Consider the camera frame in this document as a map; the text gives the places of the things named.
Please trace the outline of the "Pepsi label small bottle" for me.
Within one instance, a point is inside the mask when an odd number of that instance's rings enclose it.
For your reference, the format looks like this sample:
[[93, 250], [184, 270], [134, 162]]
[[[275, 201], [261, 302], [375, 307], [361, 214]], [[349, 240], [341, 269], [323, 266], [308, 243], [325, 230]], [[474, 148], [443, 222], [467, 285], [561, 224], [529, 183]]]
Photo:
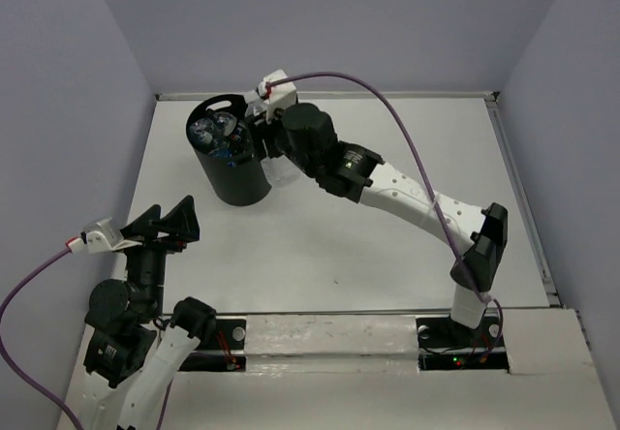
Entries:
[[248, 148], [248, 139], [244, 130], [234, 130], [227, 136], [227, 142], [233, 156], [245, 153]]

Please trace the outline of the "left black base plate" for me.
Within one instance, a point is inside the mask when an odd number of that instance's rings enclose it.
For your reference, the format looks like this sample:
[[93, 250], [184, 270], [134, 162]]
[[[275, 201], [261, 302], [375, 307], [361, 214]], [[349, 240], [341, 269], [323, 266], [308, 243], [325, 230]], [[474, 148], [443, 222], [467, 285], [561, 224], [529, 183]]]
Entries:
[[247, 320], [242, 317], [219, 317], [213, 335], [191, 352], [181, 364], [180, 372], [231, 373], [246, 370]]

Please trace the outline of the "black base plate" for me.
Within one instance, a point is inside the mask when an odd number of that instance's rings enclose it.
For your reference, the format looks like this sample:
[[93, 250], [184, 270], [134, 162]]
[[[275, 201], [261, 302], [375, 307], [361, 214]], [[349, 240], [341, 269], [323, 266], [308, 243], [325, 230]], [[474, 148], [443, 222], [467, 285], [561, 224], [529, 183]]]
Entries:
[[449, 316], [417, 319], [418, 368], [423, 372], [460, 370], [509, 371], [497, 317], [484, 317], [470, 329]]
[[219, 317], [213, 335], [191, 352], [181, 364], [180, 372], [231, 373], [246, 370], [247, 320], [242, 317]]

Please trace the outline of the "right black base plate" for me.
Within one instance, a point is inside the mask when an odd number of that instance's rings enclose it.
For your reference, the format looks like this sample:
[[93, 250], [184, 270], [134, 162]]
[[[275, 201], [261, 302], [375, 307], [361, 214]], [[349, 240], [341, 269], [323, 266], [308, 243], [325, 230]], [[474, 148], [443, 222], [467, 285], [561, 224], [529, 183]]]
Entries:
[[423, 372], [460, 370], [509, 371], [497, 317], [484, 317], [470, 329], [449, 316], [417, 319], [418, 368]]

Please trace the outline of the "black cylindrical bin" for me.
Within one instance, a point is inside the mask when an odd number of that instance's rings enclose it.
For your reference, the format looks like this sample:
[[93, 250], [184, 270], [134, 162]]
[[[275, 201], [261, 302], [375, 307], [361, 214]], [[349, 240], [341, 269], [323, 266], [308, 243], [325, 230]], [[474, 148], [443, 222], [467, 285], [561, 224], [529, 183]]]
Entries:
[[[201, 102], [187, 119], [185, 134], [217, 197], [233, 206], [249, 206], [264, 199], [271, 190], [259, 159], [255, 155], [249, 130], [244, 122], [247, 105], [241, 95], [222, 94]], [[233, 156], [227, 139], [209, 144], [197, 142], [190, 126], [209, 113], [227, 112], [237, 119], [235, 129], [244, 130], [248, 139], [245, 153]]]

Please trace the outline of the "white green label bottle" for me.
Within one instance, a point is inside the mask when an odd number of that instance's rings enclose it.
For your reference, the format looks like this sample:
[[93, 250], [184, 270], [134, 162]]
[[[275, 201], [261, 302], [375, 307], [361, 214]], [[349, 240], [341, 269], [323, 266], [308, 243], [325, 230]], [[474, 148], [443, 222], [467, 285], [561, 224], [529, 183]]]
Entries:
[[260, 161], [260, 164], [267, 182], [274, 188], [288, 186], [295, 182], [300, 175], [299, 170], [285, 154], [275, 159], [264, 159]]

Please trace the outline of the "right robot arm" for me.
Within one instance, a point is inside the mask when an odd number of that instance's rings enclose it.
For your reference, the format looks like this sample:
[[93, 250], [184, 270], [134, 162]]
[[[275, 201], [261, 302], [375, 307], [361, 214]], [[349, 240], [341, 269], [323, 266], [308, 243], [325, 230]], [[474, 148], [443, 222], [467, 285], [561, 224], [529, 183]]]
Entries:
[[503, 205], [470, 205], [418, 183], [378, 153], [339, 139], [331, 117], [310, 103], [248, 107], [244, 120], [270, 181], [294, 167], [327, 193], [385, 211], [446, 243], [455, 253], [446, 333], [458, 345], [481, 334], [508, 243]]

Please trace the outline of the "blue label water bottle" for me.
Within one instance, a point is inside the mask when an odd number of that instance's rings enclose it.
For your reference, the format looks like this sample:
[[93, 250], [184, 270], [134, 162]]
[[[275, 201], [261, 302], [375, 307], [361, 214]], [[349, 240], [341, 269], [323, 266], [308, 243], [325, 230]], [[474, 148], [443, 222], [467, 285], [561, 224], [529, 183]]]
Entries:
[[190, 133], [200, 143], [210, 144], [229, 137], [237, 126], [237, 119], [227, 112], [209, 113], [190, 126]]

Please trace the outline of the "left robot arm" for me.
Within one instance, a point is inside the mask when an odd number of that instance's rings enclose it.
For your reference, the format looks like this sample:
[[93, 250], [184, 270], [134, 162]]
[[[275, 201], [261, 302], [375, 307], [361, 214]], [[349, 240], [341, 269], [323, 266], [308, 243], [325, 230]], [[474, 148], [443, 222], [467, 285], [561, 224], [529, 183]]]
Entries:
[[126, 258], [125, 277], [104, 280], [89, 295], [83, 428], [144, 428], [184, 360], [212, 341], [216, 311], [194, 297], [162, 320], [166, 259], [198, 241], [200, 232], [192, 196], [167, 214], [154, 204], [123, 228], [104, 219], [82, 232], [87, 253]]

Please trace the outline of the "aluminium table edge rail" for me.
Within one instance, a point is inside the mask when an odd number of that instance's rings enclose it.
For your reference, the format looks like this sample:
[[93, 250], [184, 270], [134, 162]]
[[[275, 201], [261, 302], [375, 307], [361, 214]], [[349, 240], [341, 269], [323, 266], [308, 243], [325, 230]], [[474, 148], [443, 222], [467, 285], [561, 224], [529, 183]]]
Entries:
[[[388, 100], [396, 99], [483, 99], [495, 102], [499, 97], [498, 92], [491, 91], [391, 91], [383, 92], [382, 95]], [[160, 93], [156, 94], [157, 101], [205, 101], [219, 96], [215, 92], [193, 93]], [[300, 100], [320, 99], [372, 99], [375, 95], [369, 91], [299, 91]]]

